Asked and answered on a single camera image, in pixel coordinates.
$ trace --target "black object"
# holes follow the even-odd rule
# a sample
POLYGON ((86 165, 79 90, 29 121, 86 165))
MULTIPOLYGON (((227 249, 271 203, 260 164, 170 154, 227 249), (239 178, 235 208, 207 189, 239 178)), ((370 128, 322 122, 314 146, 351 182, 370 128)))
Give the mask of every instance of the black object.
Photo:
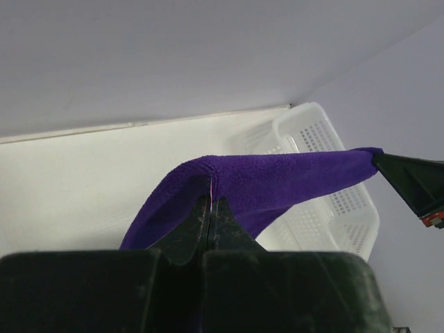
POLYGON ((378 154, 373 164, 427 227, 444 228, 443 162, 378 154))
POLYGON ((367 264, 268 253, 209 197, 145 251, 0 261, 0 332, 389 333, 367 264))

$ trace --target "gray wall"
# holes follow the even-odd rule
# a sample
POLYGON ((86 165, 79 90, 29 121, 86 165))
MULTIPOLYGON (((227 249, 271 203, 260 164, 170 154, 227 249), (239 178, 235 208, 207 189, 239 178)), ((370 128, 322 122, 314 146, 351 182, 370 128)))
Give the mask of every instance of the gray wall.
POLYGON ((0 136, 297 102, 443 0, 2 0, 0 136))
MULTIPOLYGON (((444 160, 444 17, 320 88, 318 101, 348 146, 444 160)), ((426 228, 377 176, 381 217, 370 265, 396 326, 444 332, 444 232, 426 228)))

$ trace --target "red component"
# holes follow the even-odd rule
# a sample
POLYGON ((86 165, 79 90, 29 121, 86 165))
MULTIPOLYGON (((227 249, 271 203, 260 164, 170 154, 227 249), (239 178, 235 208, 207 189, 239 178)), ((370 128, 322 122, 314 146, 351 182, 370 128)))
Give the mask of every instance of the red component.
POLYGON ((437 224, 437 223, 433 222, 434 219, 444 220, 444 212, 433 213, 433 214, 431 214, 429 216, 426 216, 426 217, 422 218, 421 221, 424 223, 424 225, 426 227, 431 227, 432 225, 437 224))

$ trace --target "laundry basket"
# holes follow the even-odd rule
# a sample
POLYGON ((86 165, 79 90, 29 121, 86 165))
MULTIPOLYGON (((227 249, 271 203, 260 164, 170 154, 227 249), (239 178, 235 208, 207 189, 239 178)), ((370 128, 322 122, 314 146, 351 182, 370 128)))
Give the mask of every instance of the laundry basket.
MULTIPOLYGON (((343 150, 322 107, 306 103, 274 119, 270 133, 253 153, 343 150)), ((282 242, 293 244, 294 250, 339 250, 367 260, 376 240, 379 215, 365 186, 359 184, 294 205, 272 223, 271 228, 282 242)))

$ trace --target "purple towel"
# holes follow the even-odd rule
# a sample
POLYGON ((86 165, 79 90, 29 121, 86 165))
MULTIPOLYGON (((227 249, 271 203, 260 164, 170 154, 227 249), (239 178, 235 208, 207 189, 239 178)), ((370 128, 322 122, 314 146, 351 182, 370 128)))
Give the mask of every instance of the purple towel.
POLYGON ((205 156, 185 162, 156 187, 121 249, 143 249, 180 224, 197 199, 226 197, 236 220, 257 237, 292 205, 356 185, 376 174, 378 148, 284 155, 205 156))

